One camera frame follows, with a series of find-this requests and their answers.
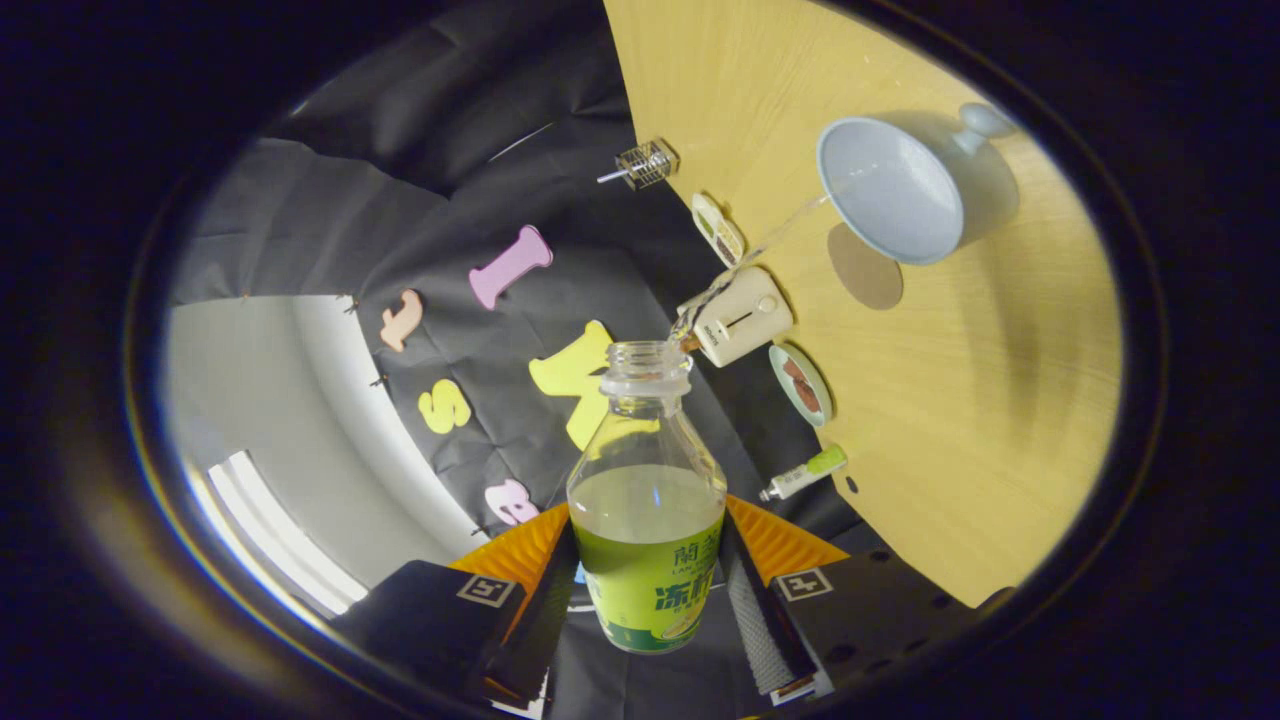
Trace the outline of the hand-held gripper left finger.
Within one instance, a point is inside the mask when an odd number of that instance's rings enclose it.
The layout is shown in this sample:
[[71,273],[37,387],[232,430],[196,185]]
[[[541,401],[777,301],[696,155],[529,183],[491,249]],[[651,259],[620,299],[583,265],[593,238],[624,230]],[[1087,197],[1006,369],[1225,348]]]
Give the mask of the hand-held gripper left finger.
[[332,626],[433,689],[526,707],[556,656],[577,565],[559,503],[451,565],[406,562]]

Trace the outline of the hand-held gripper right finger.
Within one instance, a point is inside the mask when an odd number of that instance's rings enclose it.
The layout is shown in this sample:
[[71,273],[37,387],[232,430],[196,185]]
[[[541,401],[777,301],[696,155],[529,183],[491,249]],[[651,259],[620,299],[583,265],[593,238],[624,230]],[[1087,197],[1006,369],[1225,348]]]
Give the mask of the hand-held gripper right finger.
[[762,694],[854,697],[929,673],[1011,593],[965,603],[891,550],[841,550],[735,496],[719,565]]

